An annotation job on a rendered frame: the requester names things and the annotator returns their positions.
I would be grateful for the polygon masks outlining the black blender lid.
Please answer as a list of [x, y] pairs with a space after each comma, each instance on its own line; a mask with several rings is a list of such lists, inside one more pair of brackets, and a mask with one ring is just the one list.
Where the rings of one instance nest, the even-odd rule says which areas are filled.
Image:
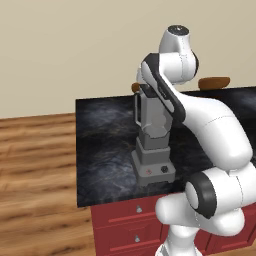
[[158, 95], [154, 91], [154, 89], [148, 84], [140, 85], [140, 95], [144, 95], [147, 98], [157, 98]]

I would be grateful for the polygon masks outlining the brown oval thing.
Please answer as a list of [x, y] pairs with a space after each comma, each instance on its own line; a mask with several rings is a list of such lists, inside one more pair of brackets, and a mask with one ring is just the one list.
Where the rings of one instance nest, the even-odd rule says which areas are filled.
[[222, 89], [229, 85], [229, 77], [206, 77], [198, 81], [198, 87], [201, 91]]

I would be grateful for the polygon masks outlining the clear grey blender jar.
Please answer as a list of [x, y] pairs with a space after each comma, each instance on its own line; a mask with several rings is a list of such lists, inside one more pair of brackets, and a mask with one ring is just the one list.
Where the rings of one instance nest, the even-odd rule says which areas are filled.
[[170, 132], [173, 118], [158, 97], [137, 92], [134, 94], [134, 120], [143, 134], [156, 139]]

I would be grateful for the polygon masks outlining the red drawer front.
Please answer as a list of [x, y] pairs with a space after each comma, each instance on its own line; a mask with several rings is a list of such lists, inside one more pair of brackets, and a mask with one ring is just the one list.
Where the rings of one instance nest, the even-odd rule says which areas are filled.
[[[96, 228], [124, 224], [132, 220], [155, 216], [155, 204], [160, 195], [101, 204], [91, 207], [92, 223]], [[142, 213], [136, 212], [136, 206]]]
[[[129, 252], [156, 250], [164, 242], [168, 227], [162, 224], [145, 224], [140, 228], [131, 226], [114, 226], [94, 230], [96, 256], [121, 256]], [[140, 242], [134, 241], [138, 235]]]

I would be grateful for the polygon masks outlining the grey blender base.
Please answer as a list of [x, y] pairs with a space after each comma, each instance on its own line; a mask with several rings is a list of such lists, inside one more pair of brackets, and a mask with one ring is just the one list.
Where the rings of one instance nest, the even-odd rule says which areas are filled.
[[131, 153], [132, 166], [139, 186], [175, 180], [175, 167], [170, 161], [169, 133], [151, 138], [140, 133]]

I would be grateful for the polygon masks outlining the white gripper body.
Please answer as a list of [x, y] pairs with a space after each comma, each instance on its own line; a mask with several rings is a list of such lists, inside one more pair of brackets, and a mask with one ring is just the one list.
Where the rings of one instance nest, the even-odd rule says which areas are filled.
[[136, 81], [139, 84], [146, 84], [147, 83], [147, 71], [148, 71], [148, 65], [146, 63], [141, 63], [136, 75]]

